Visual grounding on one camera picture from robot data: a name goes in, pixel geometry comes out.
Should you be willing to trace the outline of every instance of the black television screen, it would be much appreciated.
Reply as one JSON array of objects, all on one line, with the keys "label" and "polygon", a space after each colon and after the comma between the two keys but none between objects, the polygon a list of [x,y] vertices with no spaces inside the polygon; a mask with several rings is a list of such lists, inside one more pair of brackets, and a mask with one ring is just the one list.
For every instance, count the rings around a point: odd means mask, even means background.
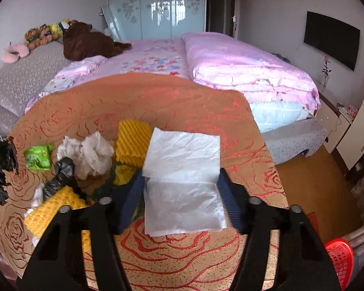
[{"label": "black television screen", "polygon": [[360,30],[335,18],[307,12],[304,43],[323,51],[354,71]]}]

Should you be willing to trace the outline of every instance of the pink plush toy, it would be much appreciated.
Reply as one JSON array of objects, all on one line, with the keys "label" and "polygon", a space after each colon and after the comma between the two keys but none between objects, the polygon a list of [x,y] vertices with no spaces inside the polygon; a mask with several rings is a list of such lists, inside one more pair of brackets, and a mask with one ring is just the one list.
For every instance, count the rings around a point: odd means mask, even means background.
[{"label": "pink plush toy", "polygon": [[1,53],[1,60],[6,64],[12,64],[30,54],[30,50],[25,44],[9,44]]}]

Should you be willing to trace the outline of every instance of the red rose pattern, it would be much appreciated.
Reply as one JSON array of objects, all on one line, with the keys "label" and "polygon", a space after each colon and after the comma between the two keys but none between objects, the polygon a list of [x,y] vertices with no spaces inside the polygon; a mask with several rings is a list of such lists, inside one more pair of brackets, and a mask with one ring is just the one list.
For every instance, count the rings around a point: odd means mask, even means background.
[{"label": "red rose pattern", "polygon": [[[243,95],[217,91],[168,75],[127,73],[93,81],[41,99],[12,130],[20,174],[7,174],[13,184],[6,206],[0,206],[0,250],[22,275],[32,253],[23,213],[30,207],[35,188],[51,172],[30,171],[24,150],[54,144],[63,137],[83,139],[99,130],[115,139],[121,119],[148,121],[165,130],[202,132],[221,137],[221,165],[232,180],[246,186],[275,206],[287,206],[278,173],[253,121]],[[231,227],[151,238],[137,220],[116,244],[133,290],[227,290],[236,273],[245,244]],[[272,286],[278,251],[273,233],[265,288]],[[91,255],[85,254],[88,283],[97,290]]]}]

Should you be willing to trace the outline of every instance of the green snack wrapper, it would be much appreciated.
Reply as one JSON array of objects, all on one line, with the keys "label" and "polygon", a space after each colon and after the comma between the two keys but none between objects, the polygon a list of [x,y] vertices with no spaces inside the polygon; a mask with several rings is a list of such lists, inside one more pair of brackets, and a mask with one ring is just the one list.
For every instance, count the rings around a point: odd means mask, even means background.
[{"label": "green snack wrapper", "polygon": [[37,145],[24,151],[27,168],[49,171],[51,169],[50,152],[52,150],[52,145]]}]

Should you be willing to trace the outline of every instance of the silver screw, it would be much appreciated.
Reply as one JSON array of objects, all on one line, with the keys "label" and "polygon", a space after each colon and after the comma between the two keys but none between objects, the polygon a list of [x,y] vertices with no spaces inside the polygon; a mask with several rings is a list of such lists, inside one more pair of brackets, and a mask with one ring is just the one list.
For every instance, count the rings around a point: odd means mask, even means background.
[{"label": "silver screw", "polygon": [[71,209],[70,206],[65,205],[65,206],[60,207],[59,212],[60,213],[66,213],[66,212],[69,212],[70,209]]},{"label": "silver screw", "polygon": [[103,197],[99,200],[100,204],[110,204],[112,202],[112,198],[111,197]]},{"label": "silver screw", "polygon": [[258,197],[250,197],[248,199],[248,201],[249,201],[249,203],[255,204],[255,205],[259,205],[259,204],[262,203],[262,200],[260,198],[258,198]]},{"label": "silver screw", "polygon": [[291,211],[295,212],[295,213],[301,213],[302,212],[302,208],[300,206],[297,206],[296,204],[292,205],[290,207]]}]

